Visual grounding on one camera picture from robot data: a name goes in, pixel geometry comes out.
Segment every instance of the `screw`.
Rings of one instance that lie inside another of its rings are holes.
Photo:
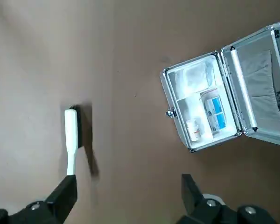
[[[38,209],[39,207],[40,207],[41,205],[40,204],[34,204],[34,205],[32,205],[31,206],[31,210],[36,210],[36,209]]]
[[[210,200],[207,200],[206,203],[207,203],[207,205],[210,206],[210,207],[215,207],[215,206],[216,206],[216,202],[215,202],[214,200],[211,200],[211,199],[210,199]]]
[[[172,111],[166,111],[166,115],[170,118],[174,117],[173,112]]]
[[[245,210],[246,210],[246,212],[248,212],[250,215],[253,215],[253,214],[255,214],[256,213],[256,210],[255,210],[255,208],[252,208],[252,207],[245,207]]]

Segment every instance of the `blue label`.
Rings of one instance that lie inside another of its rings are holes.
[[[221,102],[220,98],[216,97],[212,99],[212,103],[214,105],[215,113],[220,113],[222,112],[222,107],[221,107]]]
[[[217,120],[218,120],[218,124],[219,124],[220,129],[226,127],[225,118],[224,118],[223,113],[217,115]]]

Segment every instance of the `case latch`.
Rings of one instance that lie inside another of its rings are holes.
[[[166,111],[166,115],[170,118],[174,118],[177,117],[176,111],[174,109],[174,107],[172,107],[171,109]]]

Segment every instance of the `white handle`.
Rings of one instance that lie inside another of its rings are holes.
[[[65,140],[68,154],[67,175],[75,174],[75,157],[78,149],[77,111],[68,109],[64,111]]]

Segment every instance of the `aluminum first aid case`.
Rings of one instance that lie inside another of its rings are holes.
[[[166,114],[189,151],[241,134],[280,145],[280,22],[164,69],[161,82]],[[209,111],[215,98],[218,114]],[[191,139],[189,122],[198,124],[199,140]]]

